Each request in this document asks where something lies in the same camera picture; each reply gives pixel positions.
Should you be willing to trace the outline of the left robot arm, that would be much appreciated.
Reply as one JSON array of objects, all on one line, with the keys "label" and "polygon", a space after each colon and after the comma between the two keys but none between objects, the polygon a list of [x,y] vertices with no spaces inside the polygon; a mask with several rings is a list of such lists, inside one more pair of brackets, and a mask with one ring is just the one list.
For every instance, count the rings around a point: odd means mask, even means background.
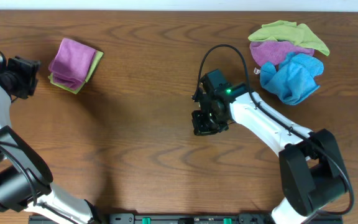
[{"label": "left robot arm", "polygon": [[0,212],[31,212],[55,223],[107,223],[89,201],[54,184],[46,162],[11,128],[10,107],[34,94],[39,67],[38,60],[0,52]]}]

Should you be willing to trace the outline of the purple microfiber cloth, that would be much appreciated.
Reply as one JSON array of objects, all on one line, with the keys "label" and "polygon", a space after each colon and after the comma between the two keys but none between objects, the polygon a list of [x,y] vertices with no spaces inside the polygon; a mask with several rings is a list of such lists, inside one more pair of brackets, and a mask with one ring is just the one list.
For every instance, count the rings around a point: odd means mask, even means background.
[{"label": "purple microfiber cloth", "polygon": [[54,82],[70,89],[78,88],[85,80],[96,49],[75,40],[64,38],[48,69]]}]

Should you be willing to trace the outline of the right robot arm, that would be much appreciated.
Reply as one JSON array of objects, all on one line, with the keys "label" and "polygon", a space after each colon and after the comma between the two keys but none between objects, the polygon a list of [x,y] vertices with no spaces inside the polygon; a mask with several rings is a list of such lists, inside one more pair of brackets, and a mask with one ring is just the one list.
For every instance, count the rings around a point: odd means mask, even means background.
[{"label": "right robot arm", "polygon": [[341,212],[323,208],[346,193],[351,185],[336,138],[327,129],[314,132],[267,105],[244,84],[205,84],[193,100],[194,134],[206,136],[240,124],[263,141],[279,159],[285,198],[271,212],[273,223],[340,223]]}]

